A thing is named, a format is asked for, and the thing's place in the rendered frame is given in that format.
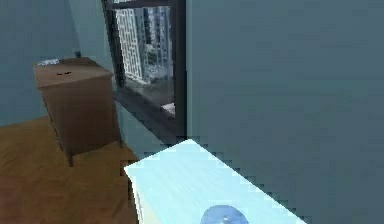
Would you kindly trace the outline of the black framed window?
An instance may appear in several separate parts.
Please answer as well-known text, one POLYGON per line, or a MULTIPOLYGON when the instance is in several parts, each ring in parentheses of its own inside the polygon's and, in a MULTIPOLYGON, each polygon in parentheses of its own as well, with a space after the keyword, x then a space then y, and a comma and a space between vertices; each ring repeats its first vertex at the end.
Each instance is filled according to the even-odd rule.
POLYGON ((101 0, 114 98, 163 144, 187 138, 186 0, 101 0))

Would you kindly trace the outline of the pale blue cabinet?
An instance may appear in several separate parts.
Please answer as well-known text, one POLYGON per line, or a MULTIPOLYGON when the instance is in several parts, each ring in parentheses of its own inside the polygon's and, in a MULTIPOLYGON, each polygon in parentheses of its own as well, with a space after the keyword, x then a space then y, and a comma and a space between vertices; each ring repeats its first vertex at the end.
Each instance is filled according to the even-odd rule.
POLYGON ((237 171, 189 139, 124 168, 139 224, 200 224, 215 205, 229 205, 249 224, 307 224, 237 171))

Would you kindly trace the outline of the blue round dish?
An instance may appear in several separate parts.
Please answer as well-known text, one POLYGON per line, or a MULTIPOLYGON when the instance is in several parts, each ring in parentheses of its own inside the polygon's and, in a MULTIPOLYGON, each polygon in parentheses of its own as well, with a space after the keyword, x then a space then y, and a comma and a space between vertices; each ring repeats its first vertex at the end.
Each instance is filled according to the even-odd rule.
POLYGON ((249 221, 232 206, 215 205, 203 213, 200 224, 249 224, 249 221))

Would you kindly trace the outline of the brown wooden cabinet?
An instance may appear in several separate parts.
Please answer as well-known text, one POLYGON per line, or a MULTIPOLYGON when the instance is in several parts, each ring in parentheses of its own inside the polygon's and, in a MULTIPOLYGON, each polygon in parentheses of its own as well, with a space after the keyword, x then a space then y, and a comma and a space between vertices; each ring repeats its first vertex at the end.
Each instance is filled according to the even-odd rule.
POLYGON ((58 145, 69 164, 73 157, 120 142, 113 73, 88 57, 33 66, 36 87, 46 107, 58 145), (72 72, 58 76, 56 73, 72 72))

